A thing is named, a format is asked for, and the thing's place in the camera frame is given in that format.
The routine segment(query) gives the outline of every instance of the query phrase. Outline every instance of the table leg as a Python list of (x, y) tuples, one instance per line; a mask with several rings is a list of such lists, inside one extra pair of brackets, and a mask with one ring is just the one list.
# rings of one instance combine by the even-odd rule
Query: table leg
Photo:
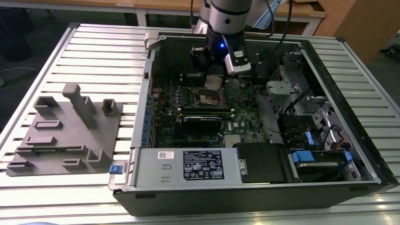
[(145, 8), (138, 8), (137, 9), (138, 25), (141, 27), (147, 27), (149, 26), (147, 14), (149, 14), (147, 9), (145, 9)]
[(314, 36), (314, 33), (318, 30), (318, 28), (319, 28), (321, 21), (322, 21), (321, 18), (313, 18), (311, 22), (306, 26), (306, 29), (305, 29), (302, 35), (305, 35), (305, 36)]

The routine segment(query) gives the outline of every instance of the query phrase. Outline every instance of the blue latch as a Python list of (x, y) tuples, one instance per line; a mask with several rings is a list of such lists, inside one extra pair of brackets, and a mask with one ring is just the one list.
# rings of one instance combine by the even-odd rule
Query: blue latch
[(345, 152), (345, 157), (346, 157), (346, 160), (350, 162), (353, 161), (353, 156), (351, 156), (351, 152), (350, 151), (346, 151)]
[(311, 151), (297, 151), (293, 153), (293, 159), (295, 163), (315, 161)]
[(111, 165), (110, 174), (123, 174), (125, 166), (123, 165)]
[(313, 139), (313, 136), (311, 136), (311, 132), (310, 132), (310, 131), (306, 132), (306, 136), (307, 136), (307, 138), (309, 138), (309, 143), (310, 143), (311, 145), (315, 145), (315, 141), (314, 141), (314, 139)]

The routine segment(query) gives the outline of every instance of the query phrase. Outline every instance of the barcode sticker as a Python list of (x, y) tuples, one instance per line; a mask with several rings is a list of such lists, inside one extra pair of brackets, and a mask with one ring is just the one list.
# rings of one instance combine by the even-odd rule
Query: barcode sticker
[(174, 151), (159, 151), (159, 159), (174, 159)]
[(134, 4), (121, 4), (121, 3), (117, 3), (117, 6), (134, 7)]

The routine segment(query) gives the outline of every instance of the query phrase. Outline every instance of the cable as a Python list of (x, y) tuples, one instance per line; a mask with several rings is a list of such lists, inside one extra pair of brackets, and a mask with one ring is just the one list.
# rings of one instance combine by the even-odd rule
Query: cable
[(263, 60), (265, 58), (267, 58), (269, 56), (271, 56), (277, 52), (277, 50), (281, 48), (281, 46), (283, 44), (283, 41), (287, 38), (289, 28), (290, 28), (290, 23), (291, 23), (291, 18), (293, 18), (293, 9), (294, 9), (294, 0), (290, 0), (290, 14), (289, 14), (289, 20), (287, 20), (286, 29), (285, 29), (285, 32), (283, 32), (281, 42), (278, 43), (278, 45), (275, 46), (275, 48), (270, 52), (262, 52), (261, 53), (261, 60)]
[(10, 70), (35, 70), (35, 71), (41, 71), (41, 70), (38, 70), (38, 69), (35, 69), (35, 68), (30, 68), (30, 67), (15, 67), (15, 68), (10, 68), (10, 69), (5, 69), (5, 70), (2, 70), (0, 71), (0, 73), (3, 73), (3, 72), (6, 72), (6, 71), (10, 71)]
[(270, 131), (273, 131), (274, 133), (278, 133), (278, 134), (281, 134), (281, 135), (283, 134), (282, 132), (273, 130), (270, 127), (267, 127), (267, 129), (269, 129)]
[(302, 94), (299, 95), (299, 97), (295, 99), (295, 101), (293, 101), (293, 103), (289, 105), (289, 107), (286, 108), (286, 110), (283, 111), (283, 114), (287, 114), (289, 110), (297, 105), (297, 103), (306, 97), (307, 93), (311, 91), (311, 87), (307, 88), (306, 91), (302, 92)]
[(275, 15), (274, 15), (274, 11), (273, 11), (271, 4), (270, 4), (269, 0), (266, 0), (266, 2), (267, 2), (270, 14), (271, 14), (273, 31), (271, 31), (271, 34), (267, 35), (265, 38), (270, 38), (270, 37), (273, 37), (273, 35), (274, 35), (274, 33), (275, 33)]
[(338, 144), (334, 146), (331, 150), (338, 150), (339, 146), (345, 143), (345, 136), (341, 134), (341, 132), (338, 132), (338, 136), (341, 137), (341, 141), (338, 142)]
[(190, 2), (190, 29), (194, 33), (194, 0)]
[(338, 126), (337, 124), (333, 124), (331, 127), (329, 128), (327, 132), (326, 132), (326, 135), (325, 135), (325, 138), (323, 138), (323, 142), (322, 142), (322, 144), (321, 144), (319, 152), (325, 151), (326, 142), (327, 142), (327, 139), (329, 139), (329, 136), (330, 136), (330, 132), (331, 132), (331, 130), (333, 130), (335, 127), (339, 127), (339, 126)]

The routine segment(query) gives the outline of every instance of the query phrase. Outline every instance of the motherboard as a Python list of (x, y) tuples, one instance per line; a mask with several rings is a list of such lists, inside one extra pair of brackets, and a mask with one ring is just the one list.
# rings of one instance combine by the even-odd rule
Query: motherboard
[(219, 148), (266, 142), (257, 92), (261, 86), (241, 78), (222, 88), (177, 85), (157, 89), (157, 148)]

